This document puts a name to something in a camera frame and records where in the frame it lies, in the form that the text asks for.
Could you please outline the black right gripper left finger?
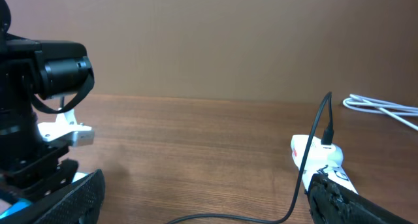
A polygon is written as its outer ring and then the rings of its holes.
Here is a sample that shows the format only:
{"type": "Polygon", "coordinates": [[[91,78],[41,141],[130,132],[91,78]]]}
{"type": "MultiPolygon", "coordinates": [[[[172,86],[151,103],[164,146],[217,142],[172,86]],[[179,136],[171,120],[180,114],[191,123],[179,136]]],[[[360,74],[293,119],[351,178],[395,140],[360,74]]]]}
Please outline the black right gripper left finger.
{"type": "MultiPolygon", "coordinates": [[[[1,199],[14,204],[18,199],[1,194],[1,199]]],[[[1,219],[1,224],[92,223],[99,219],[105,199],[105,177],[102,170],[66,185],[32,205],[1,219]]]]}

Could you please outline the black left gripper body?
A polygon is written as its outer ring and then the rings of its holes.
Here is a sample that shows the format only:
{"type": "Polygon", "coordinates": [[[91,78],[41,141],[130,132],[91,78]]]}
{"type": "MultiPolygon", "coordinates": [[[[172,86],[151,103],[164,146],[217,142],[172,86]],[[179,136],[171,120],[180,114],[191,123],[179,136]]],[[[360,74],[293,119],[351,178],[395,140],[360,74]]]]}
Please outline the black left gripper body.
{"type": "Polygon", "coordinates": [[[69,143],[43,144],[26,157],[1,153],[1,194],[11,199],[38,201],[66,185],[78,170],[78,162],[59,159],[69,152],[69,143]]]}

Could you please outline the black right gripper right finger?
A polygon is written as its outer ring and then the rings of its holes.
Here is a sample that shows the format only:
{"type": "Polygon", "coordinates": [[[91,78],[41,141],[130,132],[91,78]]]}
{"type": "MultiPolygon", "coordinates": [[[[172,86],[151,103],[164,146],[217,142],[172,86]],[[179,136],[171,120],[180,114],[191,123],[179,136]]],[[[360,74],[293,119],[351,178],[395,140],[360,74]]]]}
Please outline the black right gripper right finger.
{"type": "Polygon", "coordinates": [[[313,175],[307,197],[315,224],[412,224],[324,174],[313,175]]]}

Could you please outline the blue smartphone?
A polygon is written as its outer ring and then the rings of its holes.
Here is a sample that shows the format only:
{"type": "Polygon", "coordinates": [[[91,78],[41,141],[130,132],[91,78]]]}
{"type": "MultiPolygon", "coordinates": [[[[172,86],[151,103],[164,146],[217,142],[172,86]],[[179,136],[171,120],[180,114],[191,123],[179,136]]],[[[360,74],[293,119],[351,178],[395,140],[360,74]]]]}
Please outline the blue smartphone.
{"type": "MultiPolygon", "coordinates": [[[[88,174],[84,172],[77,172],[72,179],[72,183],[86,177],[88,174]]],[[[19,212],[28,206],[31,206],[32,202],[26,199],[18,199],[14,204],[11,204],[3,199],[1,199],[1,219],[6,218],[16,212],[19,212]]]]}

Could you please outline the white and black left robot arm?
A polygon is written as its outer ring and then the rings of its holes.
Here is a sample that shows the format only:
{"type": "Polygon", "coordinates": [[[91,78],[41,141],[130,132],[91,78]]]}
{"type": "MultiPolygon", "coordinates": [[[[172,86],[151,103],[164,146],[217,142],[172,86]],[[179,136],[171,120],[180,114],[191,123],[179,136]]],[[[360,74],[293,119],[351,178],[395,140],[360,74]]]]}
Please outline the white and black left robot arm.
{"type": "Polygon", "coordinates": [[[10,25],[1,0],[1,190],[36,202],[76,174],[76,161],[59,158],[92,136],[73,116],[94,73],[83,44],[26,39],[10,34],[10,25]]]}

